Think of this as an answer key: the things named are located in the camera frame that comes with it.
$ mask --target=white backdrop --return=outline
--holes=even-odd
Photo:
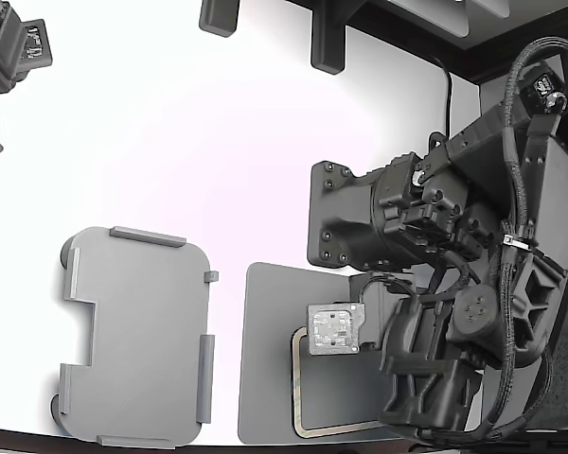
[[[195,444],[239,444],[246,269],[308,268],[311,166],[424,153],[444,75],[352,29],[345,72],[314,70],[311,14],[284,0],[242,0],[229,39],[198,28],[200,0],[12,4],[46,19],[55,62],[0,96],[0,428],[59,434],[48,405],[60,363],[86,363],[90,322],[61,299],[59,252],[122,225],[184,236],[221,272],[213,424]],[[478,114],[454,78],[453,132]]]

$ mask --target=black bracket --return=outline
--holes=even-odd
[[[238,28],[240,0],[203,0],[200,28],[227,38]]]
[[[346,24],[366,0],[317,0],[311,30],[311,66],[330,74],[345,69]]]

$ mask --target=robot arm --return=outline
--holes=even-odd
[[[547,343],[568,291],[568,95],[543,62],[513,95],[534,53],[568,43],[531,46],[506,102],[425,158],[409,153],[361,177],[330,162],[312,169],[308,259],[361,274],[348,302],[309,306],[310,353],[382,350],[390,398],[380,421],[423,443],[501,440],[541,403],[494,429],[513,369],[544,358],[544,391],[551,382]],[[420,264],[434,268],[427,288],[409,271]],[[450,269],[458,278],[439,289]],[[494,408],[462,432],[486,366],[503,370]]]
[[[10,92],[30,71],[51,64],[44,21],[22,22],[10,3],[0,0],[0,94]]]

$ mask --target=black cable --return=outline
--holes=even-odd
[[[545,401],[545,398],[549,394],[549,390],[551,390],[551,384],[553,383],[553,369],[554,363],[553,358],[551,356],[551,351],[549,347],[545,347],[542,352],[542,363],[545,366],[545,378],[543,383],[541,384],[541,389],[539,393],[539,397],[532,403],[532,405],[522,414],[521,416],[517,417],[510,423],[504,424],[499,428],[490,433],[488,436],[488,441],[492,442],[501,442],[513,432],[518,430],[522,430],[525,428],[530,420],[534,417],[535,414],[541,409],[542,404]]]
[[[446,80],[448,81],[447,94],[446,94],[446,140],[451,138],[451,106],[453,102],[453,76],[451,72],[446,68],[446,65],[437,57],[432,56],[432,59],[437,63],[437,65],[442,68],[446,74]]]
[[[410,286],[407,283],[405,283],[401,279],[398,279],[397,277],[395,277],[391,274],[385,274],[385,275],[380,275],[380,276],[372,276],[366,282],[364,282],[364,284],[362,285],[362,288],[360,289],[360,294],[358,296],[358,302],[361,305],[364,303],[364,293],[366,292],[366,289],[368,288],[368,286],[370,284],[373,284],[375,282],[382,282],[382,283],[385,284],[386,287],[390,287],[392,285],[397,285],[397,286],[401,287],[402,289],[406,290],[406,292],[409,296],[415,296],[417,294],[414,290],[412,290],[410,288]]]

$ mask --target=gray plastic tray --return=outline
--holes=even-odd
[[[203,251],[176,236],[89,228],[62,249],[64,299],[93,305],[89,365],[62,364],[51,411],[101,445],[174,448],[210,422],[214,337]]]

